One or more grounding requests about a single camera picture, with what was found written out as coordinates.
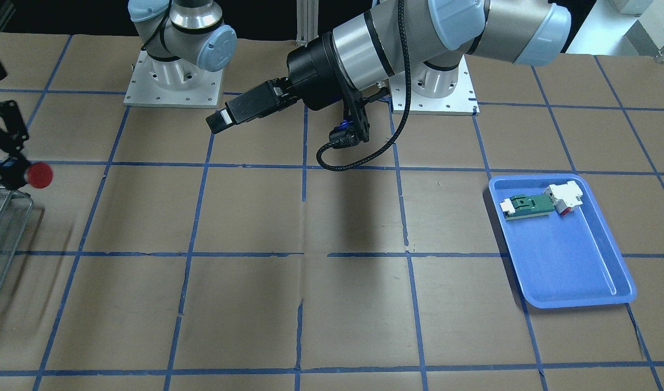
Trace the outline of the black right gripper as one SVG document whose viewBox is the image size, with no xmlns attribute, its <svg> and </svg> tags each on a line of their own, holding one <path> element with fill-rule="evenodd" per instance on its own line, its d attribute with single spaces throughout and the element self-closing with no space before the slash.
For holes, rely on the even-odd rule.
<svg viewBox="0 0 664 391">
<path fill-rule="evenodd" d="M 8 76 L 0 61 L 0 81 Z M 14 100 L 0 102 L 0 150 L 9 157 L 0 161 L 0 184 L 16 190 L 28 185 L 26 172 L 30 161 L 24 158 L 24 143 L 29 140 L 26 122 L 22 118 L 19 105 Z"/>
</svg>

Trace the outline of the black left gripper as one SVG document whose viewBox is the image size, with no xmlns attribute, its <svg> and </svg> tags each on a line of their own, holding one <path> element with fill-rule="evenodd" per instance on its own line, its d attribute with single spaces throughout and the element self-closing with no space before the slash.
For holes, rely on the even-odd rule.
<svg viewBox="0 0 664 391">
<path fill-rule="evenodd" d="M 342 100 L 360 106 L 360 91 L 342 72 L 332 32 L 315 38 L 287 55 L 287 77 L 271 79 L 225 102 L 225 107 L 206 118 L 212 134 L 229 127 L 265 118 L 289 106 L 289 96 L 301 99 L 313 110 Z"/>
</svg>

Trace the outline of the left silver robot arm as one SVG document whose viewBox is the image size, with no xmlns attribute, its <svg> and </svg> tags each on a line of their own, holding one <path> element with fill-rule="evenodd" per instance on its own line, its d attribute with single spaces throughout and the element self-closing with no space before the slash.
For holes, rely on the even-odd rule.
<svg viewBox="0 0 664 391">
<path fill-rule="evenodd" d="M 362 91 L 411 65 L 449 69 L 449 55 L 473 54 L 511 64 L 547 65 L 568 40 L 567 8 L 546 1 L 382 2 L 287 56 L 288 75 L 265 81 L 207 117 L 212 133 L 264 118 L 302 100 L 312 110 L 344 102 L 330 138 L 367 142 Z"/>
</svg>

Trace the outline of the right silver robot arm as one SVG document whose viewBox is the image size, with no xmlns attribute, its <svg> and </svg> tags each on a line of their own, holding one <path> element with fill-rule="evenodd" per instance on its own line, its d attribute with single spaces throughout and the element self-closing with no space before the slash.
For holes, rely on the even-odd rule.
<svg viewBox="0 0 664 391">
<path fill-rule="evenodd" d="M 214 1 L 130 1 L 141 49 L 123 104 L 139 108 L 215 108 L 223 70 L 237 45 L 235 30 Z M 29 132 L 14 100 L 0 101 L 0 187 L 45 188 L 51 166 L 24 155 Z"/>
</svg>

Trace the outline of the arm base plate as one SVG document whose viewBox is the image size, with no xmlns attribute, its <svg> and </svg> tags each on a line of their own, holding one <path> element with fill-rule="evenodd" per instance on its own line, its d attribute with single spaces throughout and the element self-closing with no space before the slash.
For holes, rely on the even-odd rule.
<svg viewBox="0 0 664 391">
<path fill-rule="evenodd" d="M 223 70 L 208 72 L 183 59 L 163 62 L 139 52 L 124 105 L 143 108 L 215 109 Z"/>
<path fill-rule="evenodd" d="M 464 55 L 457 66 L 438 70 L 432 64 L 411 69 L 410 113 L 417 115 L 476 116 L 480 109 Z"/>
</svg>

